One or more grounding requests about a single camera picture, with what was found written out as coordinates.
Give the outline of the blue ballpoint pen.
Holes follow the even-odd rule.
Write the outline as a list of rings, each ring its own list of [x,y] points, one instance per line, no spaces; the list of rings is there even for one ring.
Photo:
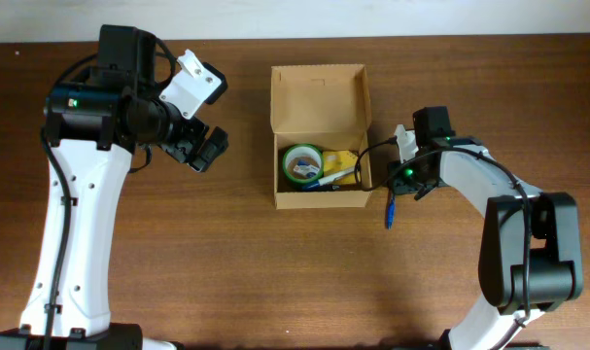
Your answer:
[[[391,229],[394,224],[396,213],[396,195],[392,190],[388,190],[388,202],[386,206],[385,228]]]

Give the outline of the yellow sticky note pad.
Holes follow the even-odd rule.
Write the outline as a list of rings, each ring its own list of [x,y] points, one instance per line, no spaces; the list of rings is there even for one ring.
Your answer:
[[[354,167],[358,158],[358,155],[352,151],[323,151],[322,156],[325,177],[329,177],[334,173]],[[332,184],[338,186],[355,185],[355,176],[351,173],[342,178],[335,179]]]

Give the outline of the green tape roll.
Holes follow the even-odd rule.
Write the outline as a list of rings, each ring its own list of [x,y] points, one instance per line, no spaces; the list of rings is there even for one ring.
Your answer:
[[[315,163],[320,168],[320,173],[311,179],[297,178],[293,173],[293,167],[295,162],[300,158]],[[293,188],[297,190],[301,190],[304,185],[320,179],[324,174],[323,165],[324,161],[322,152],[316,146],[311,144],[293,145],[284,153],[282,157],[282,170],[287,178],[287,181]]]

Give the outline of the blue white staples box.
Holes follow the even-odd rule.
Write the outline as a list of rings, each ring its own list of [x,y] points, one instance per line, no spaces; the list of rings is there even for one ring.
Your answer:
[[[300,158],[295,162],[293,173],[300,179],[311,179],[320,173],[320,168],[313,162]]]

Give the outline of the blue white marker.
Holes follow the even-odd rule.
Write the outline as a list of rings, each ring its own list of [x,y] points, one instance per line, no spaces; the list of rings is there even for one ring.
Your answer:
[[[311,190],[314,190],[314,189],[319,188],[321,186],[332,184],[336,180],[340,180],[346,176],[353,174],[354,171],[355,171],[355,167],[350,167],[350,168],[347,168],[344,170],[340,170],[336,173],[330,174],[328,176],[325,176],[323,178],[320,178],[318,180],[310,182],[310,183],[304,185],[301,189],[303,191],[311,191]]]

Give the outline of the red black stapler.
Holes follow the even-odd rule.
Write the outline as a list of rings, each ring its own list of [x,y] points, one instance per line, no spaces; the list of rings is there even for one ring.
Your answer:
[[[361,191],[361,187],[356,184],[349,184],[349,185],[327,184],[327,185],[320,186],[316,190],[318,192],[351,192],[351,191]]]

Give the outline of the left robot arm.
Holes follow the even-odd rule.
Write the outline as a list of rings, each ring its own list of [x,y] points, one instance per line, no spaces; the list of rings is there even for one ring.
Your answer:
[[[161,149],[204,172],[228,146],[197,117],[226,91],[226,76],[156,35],[105,24],[98,50],[54,82],[40,142],[50,170],[37,273],[16,328],[0,349],[171,349],[136,324],[111,319],[108,274],[121,189],[137,150]]]

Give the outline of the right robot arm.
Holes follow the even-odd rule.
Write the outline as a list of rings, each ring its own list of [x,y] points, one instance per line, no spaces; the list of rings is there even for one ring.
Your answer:
[[[496,161],[473,136],[459,136],[443,106],[413,115],[391,142],[395,195],[420,200],[433,190],[459,192],[483,217],[478,260],[480,295],[437,349],[504,349],[531,323],[581,295],[584,286],[576,201],[544,192]]]

